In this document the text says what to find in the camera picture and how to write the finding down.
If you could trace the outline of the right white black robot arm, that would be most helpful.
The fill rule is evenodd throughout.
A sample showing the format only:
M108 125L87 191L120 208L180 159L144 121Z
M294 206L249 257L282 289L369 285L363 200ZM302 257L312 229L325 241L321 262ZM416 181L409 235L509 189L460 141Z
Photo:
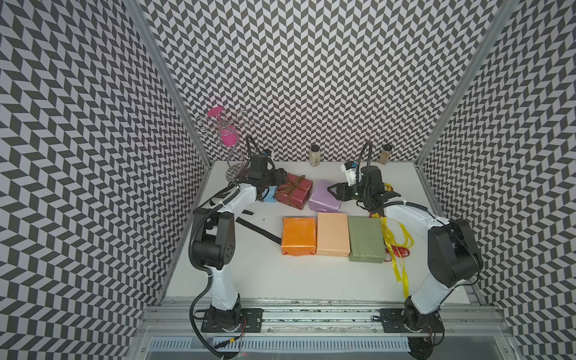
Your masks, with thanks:
M408 332L442 332L440 308L459 286L478 278L483 270L482 252L470 223L433 214L428 207L410 202L393 190L386 190L380 168L348 161L340 166L346 181L328 187L337 200L355 200L358 206L392 220L427 241L429 274L412 295L408 295L399 314L380 319L401 321Z

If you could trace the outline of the light spice jar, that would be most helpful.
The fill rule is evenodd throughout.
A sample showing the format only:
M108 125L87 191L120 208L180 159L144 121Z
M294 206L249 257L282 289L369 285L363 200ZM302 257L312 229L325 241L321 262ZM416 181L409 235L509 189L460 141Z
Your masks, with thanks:
M312 167L316 167L320 164L322 153L320 147L316 143L310 146L308 155L309 155L308 160Z

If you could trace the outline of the brown ribbon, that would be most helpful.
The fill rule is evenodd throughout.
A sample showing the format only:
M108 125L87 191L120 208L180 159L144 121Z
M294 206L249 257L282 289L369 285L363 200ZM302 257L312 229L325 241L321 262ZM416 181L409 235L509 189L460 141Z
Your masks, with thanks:
M311 181L304 175L289 174L286 182L278 188L278 200L304 203L308 198L310 188Z

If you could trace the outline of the peach gift box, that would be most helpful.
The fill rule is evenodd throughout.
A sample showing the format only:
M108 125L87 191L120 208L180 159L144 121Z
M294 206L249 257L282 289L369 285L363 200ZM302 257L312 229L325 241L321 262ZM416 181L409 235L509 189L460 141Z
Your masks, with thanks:
M316 255L330 257L350 255L347 214L326 212L317 214Z

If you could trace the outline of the aluminium front rail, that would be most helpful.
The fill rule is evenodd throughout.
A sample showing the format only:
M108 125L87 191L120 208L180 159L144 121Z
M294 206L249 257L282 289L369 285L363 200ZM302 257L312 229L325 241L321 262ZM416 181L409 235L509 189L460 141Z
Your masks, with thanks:
M135 335L192 335L189 320L190 298L168 298L159 306L144 310ZM423 337L428 330L412 333L402 323L392 325L389 318L376 321L380 310L400 312L399 303L381 301L286 300L244 298L243 308L261 308L259 334L287 336L384 336L415 335ZM503 315L492 306L479 304L445 304L439 312L448 337L510 337L512 330Z

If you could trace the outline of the red gift box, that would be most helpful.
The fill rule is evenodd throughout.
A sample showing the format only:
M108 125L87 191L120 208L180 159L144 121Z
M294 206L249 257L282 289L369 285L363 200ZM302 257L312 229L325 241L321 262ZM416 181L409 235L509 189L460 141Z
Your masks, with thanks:
M288 173L286 181L279 185L274 198L284 205L303 210L311 196L314 183L304 175Z

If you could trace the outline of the orange gift box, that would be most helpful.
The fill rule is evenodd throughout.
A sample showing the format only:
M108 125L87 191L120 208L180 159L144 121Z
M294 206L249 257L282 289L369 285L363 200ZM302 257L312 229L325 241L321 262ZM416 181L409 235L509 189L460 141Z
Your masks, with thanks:
M290 256L315 255L317 222L313 217L285 217L281 237L281 253Z

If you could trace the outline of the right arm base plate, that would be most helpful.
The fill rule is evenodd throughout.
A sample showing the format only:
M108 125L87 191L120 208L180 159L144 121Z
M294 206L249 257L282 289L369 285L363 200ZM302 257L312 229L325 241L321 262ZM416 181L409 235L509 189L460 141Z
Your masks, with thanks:
M420 314L415 308L381 308L378 322L385 333L443 334L445 327L438 311Z

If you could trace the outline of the silver pink jewelry stand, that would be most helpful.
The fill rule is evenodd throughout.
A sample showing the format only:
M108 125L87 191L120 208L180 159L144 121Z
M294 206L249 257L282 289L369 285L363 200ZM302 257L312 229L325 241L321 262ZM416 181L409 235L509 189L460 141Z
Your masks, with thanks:
M226 150L226 180L234 182L242 171L243 163L233 163L235 156L240 153L242 135L251 126L246 109L225 109L216 106L205 115L195 118L196 129L201 136L215 134L217 140Z

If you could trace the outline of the purple gift box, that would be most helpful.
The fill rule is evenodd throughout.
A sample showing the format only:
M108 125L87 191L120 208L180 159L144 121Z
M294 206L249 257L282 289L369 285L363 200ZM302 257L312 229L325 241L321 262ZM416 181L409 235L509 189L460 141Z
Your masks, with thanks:
M328 213L338 213L340 211L341 201L328 191L330 186L333 186L330 181L318 180L316 182L310 199L307 201L310 210Z

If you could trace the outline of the brown spice jar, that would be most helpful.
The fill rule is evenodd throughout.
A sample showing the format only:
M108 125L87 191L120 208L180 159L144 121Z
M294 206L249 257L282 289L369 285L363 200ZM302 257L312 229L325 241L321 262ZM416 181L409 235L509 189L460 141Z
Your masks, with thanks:
M379 155L378 162L382 165L386 165L390 161L392 155L393 145L387 143L382 147L382 151Z

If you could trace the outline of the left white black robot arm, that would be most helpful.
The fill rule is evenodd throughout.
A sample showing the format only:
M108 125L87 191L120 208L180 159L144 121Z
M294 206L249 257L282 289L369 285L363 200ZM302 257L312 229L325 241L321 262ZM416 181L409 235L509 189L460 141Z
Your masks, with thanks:
M287 172L275 166L268 152L252 154L225 188L193 211L188 258L208 276L200 297L211 294L202 319L203 332L237 332L248 321L227 269L236 250L236 218L261 201L271 186L282 185L286 179Z

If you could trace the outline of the black ribbon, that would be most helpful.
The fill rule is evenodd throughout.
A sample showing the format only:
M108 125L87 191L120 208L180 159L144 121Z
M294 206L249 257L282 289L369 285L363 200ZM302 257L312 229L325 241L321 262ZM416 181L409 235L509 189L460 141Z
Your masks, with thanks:
M223 213L230 213L237 223L281 245L279 236L240 217L240 214L244 214L247 211L247 207L256 201L257 188L254 185L233 182L228 184L225 189L217 192L210 200L195 208L193 213L196 215L201 211L207 211L209 213L208 217L214 219L219 218Z

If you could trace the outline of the blue gift box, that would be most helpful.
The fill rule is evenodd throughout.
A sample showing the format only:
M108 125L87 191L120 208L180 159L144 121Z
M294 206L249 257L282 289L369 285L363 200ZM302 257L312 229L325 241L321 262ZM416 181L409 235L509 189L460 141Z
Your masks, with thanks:
M277 185L268 186L262 195L262 201L265 203L276 203L275 194L278 189Z

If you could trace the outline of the green gift box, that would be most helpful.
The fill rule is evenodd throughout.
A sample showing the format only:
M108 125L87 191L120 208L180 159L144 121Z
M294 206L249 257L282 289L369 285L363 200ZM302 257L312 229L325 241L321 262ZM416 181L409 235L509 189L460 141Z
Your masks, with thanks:
M348 217L350 254L349 261L360 263L383 263L386 244L378 218Z

